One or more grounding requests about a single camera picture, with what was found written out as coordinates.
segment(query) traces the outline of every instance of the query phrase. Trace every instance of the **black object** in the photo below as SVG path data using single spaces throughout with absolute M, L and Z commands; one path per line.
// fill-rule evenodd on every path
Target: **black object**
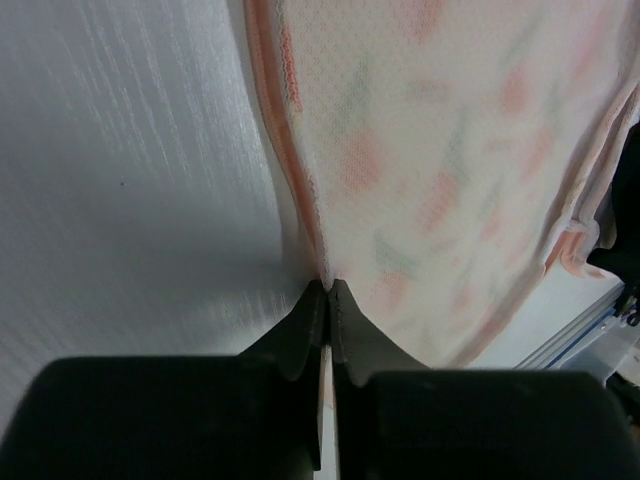
M 610 250 L 597 248 L 587 258 L 596 267 L 616 274 L 625 289 L 616 303 L 616 316 L 635 304 L 640 287 L 640 127 L 627 137 L 611 186 L 616 241 Z
M 629 422 L 640 427 L 640 388 L 614 373 L 607 380 L 607 389 L 616 396 Z
M 13 419 L 0 478 L 312 478 L 327 343 L 342 479 L 640 478 L 588 375 L 428 370 L 342 281 L 328 295 L 310 283 L 236 357 L 54 362 Z
M 629 325 L 630 327 L 637 327 L 638 325 L 640 325 L 640 316 L 638 316 L 638 313 L 631 313 L 629 314 L 629 316 L 627 317 L 627 325 Z

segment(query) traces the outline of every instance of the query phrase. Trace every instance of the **pink spot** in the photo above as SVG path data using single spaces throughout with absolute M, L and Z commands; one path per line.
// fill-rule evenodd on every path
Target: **pink spot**
M 445 0 L 389 0 L 400 27 L 422 45 L 438 27 Z
M 513 245 L 513 247 L 511 248 L 511 250 L 507 254 L 507 258 L 506 258 L 507 259 L 507 267 L 511 268 L 511 267 L 515 266 L 515 264 L 518 263 L 520 260 L 522 260 L 522 257 L 524 256 L 524 254 L 526 253 L 527 249 L 529 248 L 529 244 L 531 243 L 531 239 L 532 239 L 532 235 L 531 234 L 526 234 L 526 235 L 520 237 L 518 242 L 516 242 Z
M 495 305 L 489 305 L 489 307 L 487 308 L 487 312 L 482 317 L 483 319 L 486 319 L 486 320 L 482 322 L 483 325 L 480 328 L 480 331 L 476 334 L 476 338 L 481 342 L 487 342 L 488 340 L 495 337 L 498 333 L 500 333 L 500 331 L 504 326 L 504 318 L 495 316 L 495 313 L 494 313 L 495 310 L 496 310 Z M 472 356 L 477 356 L 479 353 L 480 352 L 472 354 Z
M 531 150 L 524 160 L 521 177 L 522 181 L 529 181 L 534 178 L 538 172 L 540 172 L 544 161 L 551 154 L 553 141 L 554 135 L 551 128 L 542 127 L 538 131 L 533 139 Z
M 344 185 L 349 194 L 358 195 L 380 181 L 380 146 L 370 128 L 362 128 L 347 142 L 344 158 Z
M 451 304 L 451 313 L 460 315 L 473 304 L 475 295 L 469 285 L 463 286 L 455 295 Z
M 514 68 L 502 87 L 502 110 L 506 115 L 522 113 L 529 100 L 529 86 L 524 64 Z
M 458 198 L 458 180 L 442 171 L 436 175 L 427 198 L 418 210 L 417 221 L 424 233 L 431 233 L 447 218 Z
M 502 228 L 502 209 L 496 208 L 489 217 L 487 223 L 485 223 L 480 238 L 482 240 L 489 240 L 493 238 Z
M 604 37 L 607 33 L 609 7 L 609 5 L 605 5 L 576 42 L 576 45 L 579 45 L 580 48 L 576 54 L 575 67 L 571 78 L 573 84 L 580 82 L 594 69 L 598 59 L 598 52 L 604 43 Z
M 405 297 L 408 278 L 400 272 L 384 272 L 374 287 L 374 301 L 382 312 L 395 311 Z

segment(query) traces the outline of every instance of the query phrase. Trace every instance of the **white surface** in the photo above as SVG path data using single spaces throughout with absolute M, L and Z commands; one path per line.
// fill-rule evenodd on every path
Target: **white surface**
M 49 361 L 237 352 L 312 274 L 242 2 L 0 11 L 1 435 Z
M 315 480 L 335 480 L 337 478 L 336 423 L 332 408 L 324 407 L 322 413 L 322 470 L 313 476 Z
M 578 278 L 554 265 L 509 326 L 471 366 L 513 368 L 618 283 L 618 279 Z

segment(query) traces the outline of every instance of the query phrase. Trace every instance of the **green spot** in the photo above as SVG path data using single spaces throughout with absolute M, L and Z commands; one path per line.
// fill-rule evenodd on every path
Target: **green spot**
M 469 109 L 463 107 L 458 114 L 458 122 L 449 140 L 445 159 L 459 183 L 469 181 L 465 166 L 465 143 L 469 131 Z
M 543 19 L 544 10 L 542 9 L 539 9 L 534 15 L 532 15 L 531 20 L 525 29 L 518 34 L 518 36 L 509 45 L 509 48 L 507 48 L 507 52 L 503 57 L 503 64 L 511 65 L 515 61 L 519 61 L 524 57 L 531 47 L 535 34 L 540 28 Z
M 456 246 L 456 240 L 449 240 L 449 241 L 446 241 L 446 242 L 440 242 L 440 243 L 436 243 L 435 245 L 432 245 L 429 248 L 429 250 L 427 251 L 427 253 L 428 253 L 429 257 L 432 257 L 434 255 L 440 255 L 442 253 L 449 252 L 455 246 Z
M 381 270 L 400 272 L 415 279 L 419 262 L 390 245 L 378 232 L 374 235 L 374 242 L 375 260 Z
M 476 257 L 471 258 L 465 265 L 462 273 L 456 278 L 453 283 L 453 291 L 459 292 L 471 281 L 471 272 L 476 265 Z
M 493 188 L 489 191 L 489 194 L 485 197 L 482 205 L 480 206 L 479 215 L 483 219 L 487 219 L 493 214 L 502 198 L 503 179 L 500 178 Z
M 368 54 L 360 60 L 336 105 L 333 122 L 336 134 L 344 133 L 349 130 L 349 127 L 362 125 L 367 121 L 371 83 L 370 63 Z
M 556 80 L 549 90 L 549 98 L 547 99 L 547 115 L 551 129 L 556 137 L 562 135 L 562 120 L 560 119 L 560 110 L 562 108 L 562 98 L 559 94 L 558 81 Z
M 491 301 L 495 301 L 500 294 L 499 282 L 497 277 L 493 277 L 491 279 L 491 283 L 489 284 L 489 298 Z

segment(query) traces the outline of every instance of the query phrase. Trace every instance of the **pink patterned fabric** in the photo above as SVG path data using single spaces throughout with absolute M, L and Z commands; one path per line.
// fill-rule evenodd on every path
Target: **pink patterned fabric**
M 272 0 L 325 285 L 422 362 L 472 360 L 563 232 L 593 228 L 580 209 L 637 109 L 639 7 Z

